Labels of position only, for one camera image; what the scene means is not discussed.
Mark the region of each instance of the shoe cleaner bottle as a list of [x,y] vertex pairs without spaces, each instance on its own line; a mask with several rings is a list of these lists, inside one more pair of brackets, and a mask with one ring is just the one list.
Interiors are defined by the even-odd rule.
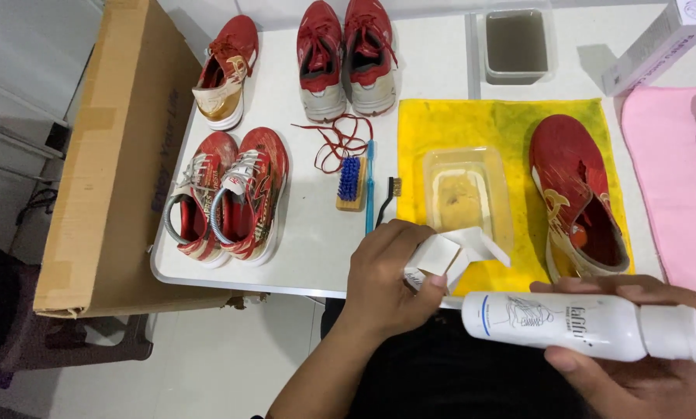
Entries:
[[633,362],[648,355],[696,362],[696,310],[636,306],[616,295],[470,292],[462,321],[475,338],[560,346]]

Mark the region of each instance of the white table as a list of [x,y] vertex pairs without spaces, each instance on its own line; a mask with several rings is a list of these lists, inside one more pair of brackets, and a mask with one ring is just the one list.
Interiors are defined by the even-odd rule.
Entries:
[[[606,44],[619,56],[663,8],[664,5],[628,5],[555,9],[556,75],[546,83],[531,86],[492,86],[479,81],[479,74],[484,73],[479,68],[471,68],[471,65],[479,65],[479,60],[472,59],[477,39],[474,15],[471,18],[469,15],[446,16],[394,22],[395,52],[399,59],[399,69],[395,72],[398,97],[475,99],[478,92],[482,99],[505,100],[603,97],[582,68],[578,48]],[[278,232],[275,255],[258,268],[245,267],[237,260],[231,260],[221,268],[210,270],[179,252],[176,242],[160,227],[151,255],[152,271],[160,281],[315,297],[345,297],[349,257],[363,238],[365,213],[344,213],[335,209],[339,175],[325,175],[312,166],[314,156],[323,144],[322,137],[313,130],[290,126],[292,123],[312,125],[307,121],[299,100],[296,34],[295,29],[260,33],[259,62],[252,79],[246,82],[244,119],[240,127],[231,132],[240,142],[249,130],[267,126],[281,136],[289,151],[290,185],[281,203],[285,222]],[[431,35],[436,37],[432,42],[428,39]],[[468,43],[474,47],[469,58]],[[654,85],[696,86],[696,47]],[[635,268],[638,273],[663,277],[614,102],[613,99],[604,99],[603,107],[624,192]],[[397,115],[394,107],[391,112],[371,119],[377,142],[377,205],[386,197],[386,179],[397,175]],[[204,117],[194,107],[175,179],[210,132]],[[362,138],[368,135],[365,130],[359,134],[363,135]],[[392,203],[385,219],[392,218],[394,213],[395,205]],[[176,213],[172,214],[172,220],[179,228],[180,218]],[[455,306],[456,303],[458,300],[448,299],[446,306]]]

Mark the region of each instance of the red shoe with white sole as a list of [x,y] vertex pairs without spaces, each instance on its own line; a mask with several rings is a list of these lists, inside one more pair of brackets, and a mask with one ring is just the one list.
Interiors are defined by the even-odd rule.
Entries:
[[260,127],[244,136],[209,214],[223,250],[252,266],[269,260],[278,239],[278,202],[288,170],[286,148],[275,131]]
[[378,0],[351,0],[345,12],[345,49],[353,109],[377,116],[395,103],[392,24]]
[[335,11],[322,0],[304,13],[297,34],[297,57],[306,117],[329,122],[343,115],[348,103],[340,82],[343,30]]
[[550,279],[627,271],[629,255],[611,214],[604,160],[583,124],[566,115],[545,118],[532,135],[529,165],[547,205]]
[[[216,240],[209,223],[209,209],[221,177],[237,157],[237,143],[227,133],[214,132],[200,144],[183,180],[177,184],[162,212],[162,220],[177,248],[207,268],[223,265],[229,255]],[[180,233],[170,219],[172,206],[180,203]]]
[[257,28],[234,16],[209,45],[208,59],[193,95],[213,130],[231,130],[244,114],[244,79],[252,75],[259,51]]

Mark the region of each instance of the toothbrush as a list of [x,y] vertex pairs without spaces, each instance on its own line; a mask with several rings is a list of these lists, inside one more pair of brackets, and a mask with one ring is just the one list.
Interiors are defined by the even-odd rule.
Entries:
[[374,139],[371,138],[366,147],[368,173],[366,174],[366,234],[374,230]]

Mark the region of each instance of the red sneaker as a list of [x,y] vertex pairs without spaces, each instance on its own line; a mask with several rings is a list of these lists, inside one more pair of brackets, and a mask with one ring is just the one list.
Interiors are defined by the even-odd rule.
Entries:
[[312,3],[297,35],[299,81],[306,117],[329,122],[345,113],[347,100],[340,83],[343,31],[335,11],[322,0]]
[[351,0],[345,12],[345,45],[353,88],[353,109],[377,116],[392,107],[392,25],[378,0]]
[[231,18],[209,45],[193,95],[211,129],[230,130],[241,121],[244,79],[252,75],[257,53],[257,28],[245,15]]
[[217,215],[211,226],[223,250],[253,266],[268,261],[276,247],[278,202],[287,180],[288,155],[278,134],[263,127],[251,130],[211,206]]
[[[221,185],[221,176],[237,157],[237,143],[227,133],[214,132],[200,144],[162,212],[162,220],[177,248],[207,268],[229,259],[209,224],[209,209]],[[180,233],[172,227],[170,211],[180,203]]]
[[585,127],[571,116],[545,118],[532,135],[529,165],[547,205],[552,281],[625,272],[629,255],[611,214],[604,160]]

